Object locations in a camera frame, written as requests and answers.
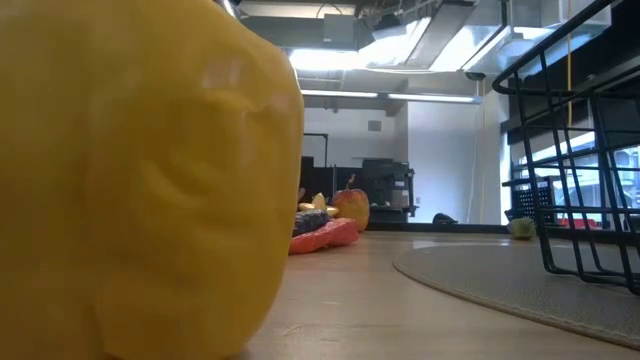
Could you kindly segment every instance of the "metal rack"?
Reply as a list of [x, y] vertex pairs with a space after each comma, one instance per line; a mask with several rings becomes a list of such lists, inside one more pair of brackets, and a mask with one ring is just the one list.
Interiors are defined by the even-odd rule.
[[[640, 295], [640, 273], [633, 272], [630, 263], [630, 256], [640, 257], [640, 240], [636, 233], [637, 229], [634, 226], [634, 221], [631, 219], [632, 214], [640, 214], [640, 209], [633, 209], [630, 207], [631, 204], [627, 203], [619, 174], [619, 171], [640, 171], [640, 169], [618, 167], [616, 165], [614, 155], [615, 150], [640, 144], [640, 137], [635, 136], [637, 139], [626, 142], [611, 141], [613, 134], [640, 134], [640, 130], [634, 130], [632, 128], [608, 128], [601, 107], [601, 101], [603, 99], [628, 99], [635, 101], [640, 99], [640, 92], [629, 92], [623, 89], [624, 84], [640, 79], [640, 59], [625, 63], [624, 65], [612, 69], [605, 74], [592, 78], [584, 85], [573, 91], [568, 91], [552, 89], [545, 55], [546, 50], [551, 46], [563, 41], [563, 39], [572, 31], [613, 2], [614, 0], [593, 1], [591, 5], [566, 22], [558, 30], [549, 35], [546, 39], [541, 41], [529, 52], [515, 61], [504, 72], [498, 75], [492, 86], [498, 93], [512, 95], [517, 99], [527, 160], [526, 166], [530, 176], [528, 184], [533, 190], [534, 216], [540, 237], [540, 247], [545, 269], [553, 274], [575, 275], [588, 283], [624, 286], [633, 294]], [[542, 67], [541, 75], [544, 78], [545, 84], [543, 89], [523, 87], [523, 79], [521, 78], [522, 69], [532, 61], [539, 61]], [[502, 85], [509, 79], [512, 79], [509, 82], [509, 86]], [[544, 97], [546, 99], [546, 106], [540, 111], [535, 111], [533, 113], [532, 111], [527, 112], [525, 106], [525, 99], [527, 97]], [[567, 116], [566, 114], [563, 114], [563, 112], [565, 111], [567, 104], [572, 101], [587, 101], [587, 106], [589, 106], [593, 117], [593, 128], [575, 128], [570, 127], [567, 124]], [[640, 113], [640, 105], [637, 106], [637, 111]], [[564, 117], [562, 117], [562, 121], [557, 122], [555, 120], [558, 114], [560, 114], [560, 116], [564, 115]], [[548, 126], [532, 124], [532, 122], [542, 117], [551, 117], [552, 124]], [[533, 160], [530, 137], [531, 130], [534, 128], [544, 128], [552, 132], [556, 156], [545, 160]], [[572, 151], [569, 142], [569, 131], [593, 131], [596, 139], [595, 147], [587, 151]], [[565, 137], [567, 144], [566, 153], [563, 153], [560, 145], [560, 134], [563, 134]], [[576, 166], [576, 158], [585, 155], [597, 155], [597, 166]], [[542, 204], [541, 192], [538, 188], [538, 181], [535, 176], [535, 170], [537, 168], [558, 169], [565, 199], [564, 205]], [[587, 168], [589, 170], [598, 170], [600, 174], [600, 181], [601, 183], [604, 182], [604, 188], [607, 196], [606, 199], [603, 197], [603, 200], [606, 201], [602, 202], [599, 207], [585, 206], [579, 185], [580, 183], [577, 170], [584, 170]], [[572, 176], [573, 183], [575, 184], [578, 204], [571, 204], [567, 180], [569, 176]], [[548, 214], [553, 214], [555, 216], [556, 214], [561, 213], [568, 214], [569, 217], [568, 223], [576, 263], [575, 269], [562, 268], [556, 265], [548, 235], [548, 224], [543, 221], [545, 216], [548, 216]], [[574, 214], [581, 214], [585, 225], [584, 230], [577, 229], [574, 221]], [[606, 268], [602, 265], [602, 262], [600, 261], [601, 254], [596, 246], [598, 234], [597, 231], [590, 228], [587, 221], [587, 214], [607, 214], [612, 216], [614, 224], [613, 231], [619, 235], [616, 239], [618, 239], [617, 247], [619, 250], [622, 271], [619, 269], [614, 270]], [[625, 228], [621, 218], [624, 218], [628, 228]], [[585, 234], [588, 239], [590, 254], [593, 257], [593, 263], [595, 264], [595, 269], [593, 270], [585, 269], [583, 261], [583, 256], [585, 255], [583, 255], [580, 250], [579, 238], [584, 238]]]

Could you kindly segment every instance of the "yellow bell pepper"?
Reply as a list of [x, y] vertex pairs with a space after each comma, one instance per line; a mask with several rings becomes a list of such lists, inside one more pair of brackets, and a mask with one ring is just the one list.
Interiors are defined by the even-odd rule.
[[304, 109], [285, 55], [210, 0], [0, 13], [2, 358], [240, 351], [294, 219]]

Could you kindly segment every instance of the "fluorescent light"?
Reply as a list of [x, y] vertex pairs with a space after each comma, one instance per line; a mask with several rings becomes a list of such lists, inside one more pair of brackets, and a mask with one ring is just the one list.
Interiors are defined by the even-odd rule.
[[499, 26], [465, 25], [433, 62], [429, 71], [457, 71], [482, 47]]
[[513, 31], [519, 34], [522, 34], [522, 37], [525, 40], [533, 40], [541, 36], [547, 36], [553, 32], [553, 30], [551, 29], [532, 28], [532, 27], [524, 27], [524, 26], [516, 26], [513, 28]]
[[487, 45], [480, 49], [480, 51], [478, 51], [475, 56], [473, 56], [471, 59], [469, 59], [469, 61], [467, 61], [466, 64], [464, 64], [462, 70], [468, 71], [470, 68], [472, 68], [480, 60], [482, 60], [482, 58], [487, 56], [489, 51], [493, 50], [493, 48], [496, 47], [496, 45], [498, 45], [498, 43], [500, 43], [500, 41], [506, 38], [510, 33], [511, 29], [509, 27], [505, 27], [504, 29], [502, 29], [502, 31], [500, 31], [498, 35], [493, 38], [493, 40], [491, 40]]
[[355, 51], [298, 49], [289, 56], [291, 65], [299, 70], [352, 70], [363, 67]]
[[389, 99], [407, 101], [438, 101], [455, 103], [472, 103], [474, 97], [470, 96], [448, 96], [448, 95], [423, 95], [423, 94], [389, 94]]
[[420, 41], [430, 20], [430, 18], [422, 18], [411, 22], [397, 35], [377, 39], [363, 47], [358, 52], [360, 64], [385, 66], [405, 62]]
[[302, 95], [309, 96], [333, 96], [333, 97], [356, 97], [375, 98], [378, 93], [358, 92], [358, 91], [329, 91], [329, 90], [300, 90]]

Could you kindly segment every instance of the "yellow cord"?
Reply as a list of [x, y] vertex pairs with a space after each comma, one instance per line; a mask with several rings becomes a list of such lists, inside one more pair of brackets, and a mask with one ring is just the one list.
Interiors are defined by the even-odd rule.
[[[571, 19], [571, 0], [568, 0], [568, 5], [567, 5], [567, 20]], [[572, 64], [571, 64], [571, 33], [569, 33], [569, 35], [567, 35], [567, 90], [571, 91], [572, 90]], [[568, 106], [568, 123], [569, 123], [569, 127], [571, 127], [571, 125], [573, 124], [573, 102], [569, 101], [569, 103], [567, 104]]]

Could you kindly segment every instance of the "white wall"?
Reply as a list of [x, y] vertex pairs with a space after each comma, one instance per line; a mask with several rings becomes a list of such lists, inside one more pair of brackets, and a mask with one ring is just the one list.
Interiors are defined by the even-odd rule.
[[398, 162], [409, 161], [409, 110], [407, 105], [403, 106], [396, 115], [393, 159]]
[[475, 153], [477, 105], [409, 103], [409, 163], [420, 208], [410, 222], [439, 212], [465, 222]]
[[[369, 120], [382, 121], [382, 131], [368, 131]], [[304, 132], [329, 134], [328, 166], [361, 167], [363, 158], [394, 157], [395, 118], [383, 110], [305, 109]], [[324, 166], [324, 139], [305, 136], [302, 153]]]
[[420, 201], [411, 222], [431, 222], [439, 212], [460, 223], [502, 222], [500, 122], [507, 115], [497, 94], [487, 95], [484, 108], [409, 103], [409, 162]]

